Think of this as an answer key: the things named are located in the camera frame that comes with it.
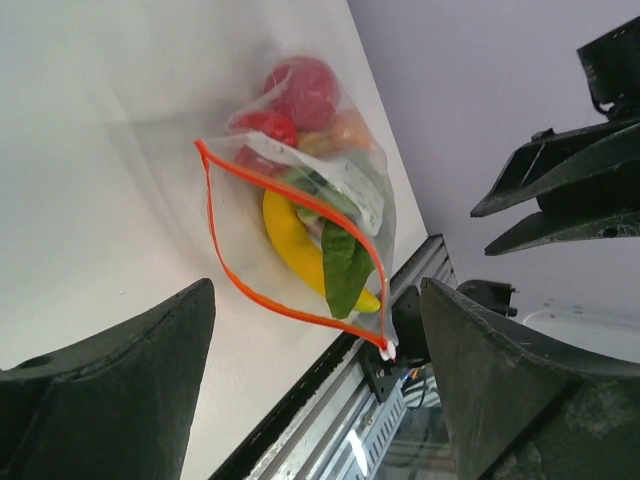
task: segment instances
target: red tomato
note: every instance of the red tomato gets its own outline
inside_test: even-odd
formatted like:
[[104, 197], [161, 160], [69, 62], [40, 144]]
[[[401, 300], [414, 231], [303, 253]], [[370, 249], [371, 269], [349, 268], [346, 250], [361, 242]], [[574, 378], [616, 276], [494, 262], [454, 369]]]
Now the red tomato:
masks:
[[291, 57], [276, 66], [264, 84], [267, 93], [281, 91], [274, 108], [293, 120], [300, 130], [329, 126], [340, 101], [340, 87], [329, 66], [313, 57]]
[[278, 112], [256, 110], [242, 113], [231, 120], [229, 130], [256, 130], [290, 147], [298, 145], [295, 125], [290, 118]]
[[268, 177], [275, 177], [289, 168], [288, 165], [282, 165], [280, 163], [267, 160], [254, 149], [246, 145], [236, 153], [233, 161], [242, 167], [249, 168], [254, 172], [261, 173]]

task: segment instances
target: white tabletop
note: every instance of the white tabletop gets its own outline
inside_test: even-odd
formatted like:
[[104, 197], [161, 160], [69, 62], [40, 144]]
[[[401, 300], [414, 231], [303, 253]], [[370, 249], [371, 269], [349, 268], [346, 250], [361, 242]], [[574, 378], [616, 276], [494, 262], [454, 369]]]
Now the white tabletop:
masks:
[[213, 279], [217, 317], [183, 478], [207, 478], [335, 338], [219, 267], [191, 141], [253, 98], [265, 52], [324, 57], [389, 157], [395, 266], [426, 231], [345, 0], [0, 5], [0, 368]]

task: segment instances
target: toy banana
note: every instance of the toy banana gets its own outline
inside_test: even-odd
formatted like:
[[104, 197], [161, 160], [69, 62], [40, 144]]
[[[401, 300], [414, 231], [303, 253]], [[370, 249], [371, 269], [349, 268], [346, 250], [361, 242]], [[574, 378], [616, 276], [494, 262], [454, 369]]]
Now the toy banana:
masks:
[[[262, 214], [267, 235], [280, 258], [300, 280], [324, 297], [322, 250], [314, 244], [298, 218], [295, 205], [282, 195], [267, 190]], [[380, 301], [364, 289], [354, 308], [359, 312], [377, 312]]]

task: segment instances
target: tomato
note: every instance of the tomato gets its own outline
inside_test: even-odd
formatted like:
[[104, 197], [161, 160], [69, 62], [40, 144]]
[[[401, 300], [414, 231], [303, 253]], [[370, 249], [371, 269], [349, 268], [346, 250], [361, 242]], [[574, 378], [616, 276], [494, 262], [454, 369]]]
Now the tomato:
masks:
[[293, 121], [279, 112], [255, 110], [241, 113], [231, 119], [228, 130], [256, 130], [290, 147], [298, 145], [298, 132]]
[[275, 90], [273, 107], [300, 130], [328, 127], [340, 101], [340, 86], [329, 66], [313, 57], [291, 57], [279, 63], [264, 84]]
[[234, 163], [261, 173], [268, 177], [275, 177], [289, 169], [288, 165], [282, 165], [264, 158], [251, 147], [244, 145], [233, 159]]
[[344, 110], [335, 116], [329, 137], [340, 147], [367, 149], [373, 144], [369, 127], [355, 108]]

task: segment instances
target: plastic bag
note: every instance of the plastic bag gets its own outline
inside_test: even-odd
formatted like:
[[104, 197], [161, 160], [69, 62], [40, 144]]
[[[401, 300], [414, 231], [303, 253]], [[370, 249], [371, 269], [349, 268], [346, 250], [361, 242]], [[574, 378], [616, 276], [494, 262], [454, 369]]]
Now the plastic bag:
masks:
[[396, 213], [387, 161], [323, 61], [278, 62], [263, 94], [198, 140], [209, 228], [246, 296], [395, 356], [389, 272]]

